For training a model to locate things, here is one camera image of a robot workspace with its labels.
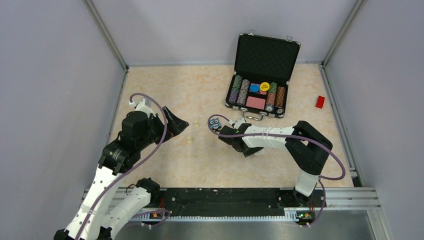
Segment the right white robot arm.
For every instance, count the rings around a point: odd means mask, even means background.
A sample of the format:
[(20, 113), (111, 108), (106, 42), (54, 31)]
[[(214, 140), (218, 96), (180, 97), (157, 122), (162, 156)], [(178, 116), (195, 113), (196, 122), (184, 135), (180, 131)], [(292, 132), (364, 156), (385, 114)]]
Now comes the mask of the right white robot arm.
[(333, 148), (328, 138), (303, 120), (295, 126), (280, 128), (234, 123), (224, 126), (218, 139), (245, 157), (265, 148), (287, 150), (300, 168), (293, 192), (293, 200), (299, 206), (307, 206), (313, 200), (313, 191)]

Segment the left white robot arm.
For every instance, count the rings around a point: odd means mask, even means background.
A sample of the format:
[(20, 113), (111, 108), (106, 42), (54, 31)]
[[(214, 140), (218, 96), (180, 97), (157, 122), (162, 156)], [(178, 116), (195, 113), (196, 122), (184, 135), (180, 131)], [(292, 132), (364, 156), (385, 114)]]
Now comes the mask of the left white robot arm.
[(134, 193), (108, 211), (120, 183), (140, 161), (142, 150), (152, 144), (159, 147), (190, 125), (166, 106), (160, 112), (164, 121), (149, 107), (126, 115), (117, 138), (102, 151), (95, 177), (78, 212), (64, 229), (55, 233), (55, 240), (112, 240), (138, 210), (160, 202), (159, 184), (143, 178)]

